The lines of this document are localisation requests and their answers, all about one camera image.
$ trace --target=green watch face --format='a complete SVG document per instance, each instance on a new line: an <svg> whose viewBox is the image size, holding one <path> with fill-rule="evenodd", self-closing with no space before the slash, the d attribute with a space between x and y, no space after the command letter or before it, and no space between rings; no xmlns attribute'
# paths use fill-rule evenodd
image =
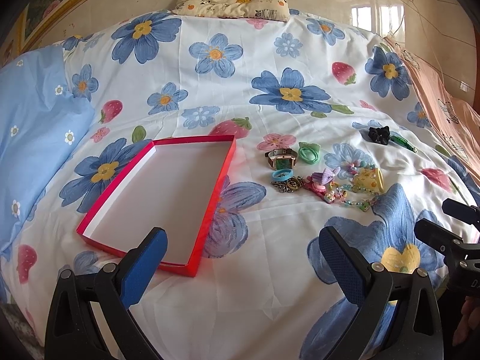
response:
<svg viewBox="0 0 480 360"><path fill-rule="evenodd" d="M274 160L275 169L292 169L293 159L291 158L278 158Z"/></svg>

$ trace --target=blue ring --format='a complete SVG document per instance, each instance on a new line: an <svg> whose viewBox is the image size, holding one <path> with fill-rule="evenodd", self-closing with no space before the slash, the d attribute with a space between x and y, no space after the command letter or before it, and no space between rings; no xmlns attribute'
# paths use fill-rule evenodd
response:
<svg viewBox="0 0 480 360"><path fill-rule="evenodd" d="M287 181L293 176L293 169L279 169L272 173L273 181Z"/></svg>

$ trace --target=red box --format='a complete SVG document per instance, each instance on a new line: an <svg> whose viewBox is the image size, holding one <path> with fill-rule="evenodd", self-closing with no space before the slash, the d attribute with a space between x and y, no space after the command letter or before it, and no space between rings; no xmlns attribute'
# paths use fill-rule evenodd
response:
<svg viewBox="0 0 480 360"><path fill-rule="evenodd" d="M159 268L195 276L235 147L233 135L148 143L100 195L77 233L123 257L152 227L161 227L169 246Z"/></svg>

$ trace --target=floral bedsheet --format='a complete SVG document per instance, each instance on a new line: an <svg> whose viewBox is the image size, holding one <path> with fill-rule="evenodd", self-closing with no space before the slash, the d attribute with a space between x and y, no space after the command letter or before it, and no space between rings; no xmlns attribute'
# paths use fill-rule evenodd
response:
<svg viewBox="0 0 480 360"><path fill-rule="evenodd" d="M459 176L437 151L445 153L406 68L378 35L294 9L287 23L153 12L58 47L63 90L87 98L95 119L87 135L71 131L81 141L38 198L11 259L1 260L5 285L41 341L59 270L91 273L112 261L75 228L152 139L238 139L198 275L159 271L131 307L168 360L322 359L355 311L319 252L325 225L370 262L407 273L421 266L434 285L446 269L415 239L415 222L428 218L476 240L441 210L446 198L475 204L465 169ZM368 127L385 125L418 152L369 141ZM381 168L385 193L367 212L308 190L279 193L264 154L299 142L320 144L321 161L299 161L296 176L340 167L337 180L347 182L348 164L363 160Z"/></svg>

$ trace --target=blue flower print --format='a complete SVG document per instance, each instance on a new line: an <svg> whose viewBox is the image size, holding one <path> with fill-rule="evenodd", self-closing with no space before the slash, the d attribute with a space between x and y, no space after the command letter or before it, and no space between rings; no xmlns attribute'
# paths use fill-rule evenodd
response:
<svg viewBox="0 0 480 360"><path fill-rule="evenodd" d="M423 210L415 219L411 205L400 184L392 185L381 195L372 211L381 220L368 226L339 216L330 218L325 226L333 226L351 247L357 248L369 263L381 262L389 271L412 273L421 267L428 271L433 286L440 285L441 278L435 271L443 266L443 256L415 238L414 225L426 218L441 226L435 214ZM327 284L335 283L335 277L323 258L318 237L307 247L307 255L318 278ZM366 352L377 347L387 331L395 307L388 305L374 338ZM342 299L334 304L312 327L303 342L300 359L322 360L345 331L357 306Z"/></svg>
<svg viewBox="0 0 480 360"><path fill-rule="evenodd" d="M365 161L368 164L372 163L372 159L368 154L365 154L360 149L354 149L348 143L335 143L333 145L332 153L327 153L323 156L325 165L329 168L335 169L340 167L340 172L337 174L339 179L345 180L351 177L351 174L347 170L347 166L354 161Z"/></svg>
<svg viewBox="0 0 480 360"><path fill-rule="evenodd" d="M475 203L478 207L480 207L480 188L475 181L473 181L472 175L467 172L467 169L456 155L452 155L450 158L447 158L446 162L455 171L455 173L458 174L458 177L461 178L467 189L472 194Z"/></svg>
<svg viewBox="0 0 480 360"><path fill-rule="evenodd" d="M274 105L277 111L291 114L304 114L304 110L332 112L332 106L322 102L330 98L328 93L318 86L304 85L303 75L298 70L285 68L280 83L272 73L264 70L260 77L251 81L251 86L265 93L252 97L250 103Z"/></svg>
<svg viewBox="0 0 480 360"><path fill-rule="evenodd" d="M58 276L65 269L70 269L76 275L88 275L96 274L100 268L97 268L94 264L98 261L98 256L94 251L85 250L78 253L73 260L73 269L69 264L65 264L58 270Z"/></svg>
<svg viewBox="0 0 480 360"><path fill-rule="evenodd" d="M184 121L183 126L191 130L197 126L207 127L209 124L215 123L215 118L213 115L216 115L220 112L220 107L197 107L186 109L181 114L186 121Z"/></svg>
<svg viewBox="0 0 480 360"><path fill-rule="evenodd" d="M416 124L417 127L420 128L431 127L428 116L423 110L420 102L415 104L414 110L408 113L408 115L406 116L406 120L408 120L410 123Z"/></svg>
<svg viewBox="0 0 480 360"><path fill-rule="evenodd" d="M237 251L248 237L248 226L240 211L258 204L267 190L263 185L244 181L230 185L225 176L217 209L207 235L203 256L220 258Z"/></svg>
<svg viewBox="0 0 480 360"><path fill-rule="evenodd" d="M32 209L30 210L30 214L28 214L28 216L27 216L27 221L28 222L33 221L33 218L35 216L35 211L37 210L38 202L40 202L40 200L42 200L42 198L45 196L45 192L46 192L46 190L45 190L45 188L43 188L43 191L40 193L37 200L35 200L35 203L34 203Z"/></svg>
<svg viewBox="0 0 480 360"><path fill-rule="evenodd" d="M228 78L235 73L232 61L243 55L243 48L238 44L229 44L228 38L221 33L212 36L208 44L196 42L188 49L190 55L198 59L195 71L206 74L212 69L221 78Z"/></svg>
<svg viewBox="0 0 480 360"><path fill-rule="evenodd" d="M383 125L380 124L379 122L377 122L376 120L373 120L373 119L372 119L372 120L370 120L370 121L368 122L367 125L364 125L364 124L361 124L361 123L357 123L357 122L353 122L353 123L352 123L352 127L353 127L353 128L356 128L357 130L360 131L360 135L362 136L362 138L363 138L364 140L366 140L367 142L371 142L371 139L370 139L370 137L368 136L368 132L369 132L370 127L382 128ZM401 136L399 133L397 133L397 132L395 132L395 131L392 131L392 130L390 130L390 135L395 135L395 136L397 136L397 137L402 138L402 136ZM391 140L388 142L388 144L396 145L396 143L392 142Z"/></svg>
<svg viewBox="0 0 480 360"><path fill-rule="evenodd" d="M101 34L95 35L92 39L90 39L85 45L85 47L83 48L83 52L87 51L88 49L93 49L103 35L105 34L101 33Z"/></svg>
<svg viewBox="0 0 480 360"><path fill-rule="evenodd" d="M73 96L85 97L88 101L92 101L92 93L98 89L98 80L92 77L92 67L90 64L84 64L80 74L75 73L71 77L73 83Z"/></svg>
<svg viewBox="0 0 480 360"><path fill-rule="evenodd" d="M135 58L141 64L154 59L159 50L158 42L173 42L182 21L174 17L166 19L167 12L147 13L133 19L112 34L120 39L112 51L112 59L124 63L135 49Z"/></svg>
<svg viewBox="0 0 480 360"><path fill-rule="evenodd" d="M162 92L152 93L148 96L147 104L153 107L148 111L148 115L164 111L176 111L179 108L179 102L185 100L187 96L188 92L186 90L177 90L177 85L169 82L162 88Z"/></svg>
<svg viewBox="0 0 480 360"><path fill-rule="evenodd" d="M299 48L303 46L300 40L286 32L282 34L281 38L276 38L273 44L277 47L277 54L280 54L280 56L290 55L292 58L297 58L300 55Z"/></svg>
<svg viewBox="0 0 480 360"><path fill-rule="evenodd" d="M70 38L67 38L63 41L63 48L67 51L73 50L75 47L77 47L78 43L80 42L86 42L89 40L93 34L90 34L88 36L80 36L80 35L73 35Z"/></svg>
<svg viewBox="0 0 480 360"><path fill-rule="evenodd" d="M370 81L370 88L378 92L380 97L386 97L390 88L397 100L403 100L410 95L409 85L412 81L406 67L394 52L385 54L381 47L375 46L373 59L369 58L365 64L365 71L375 74Z"/></svg>
<svg viewBox="0 0 480 360"><path fill-rule="evenodd" d="M335 28L335 25L327 20L307 19L310 24L307 25L308 31L322 35L326 42L333 46L337 39L345 39L345 33L340 28Z"/></svg>
<svg viewBox="0 0 480 360"><path fill-rule="evenodd" d="M99 157L83 159L74 170L82 177L68 182L59 193L63 199L61 206L72 204L84 196L77 211L82 214L88 212L105 188L148 142L149 139L140 140L124 147L127 140L120 138L105 147Z"/></svg>

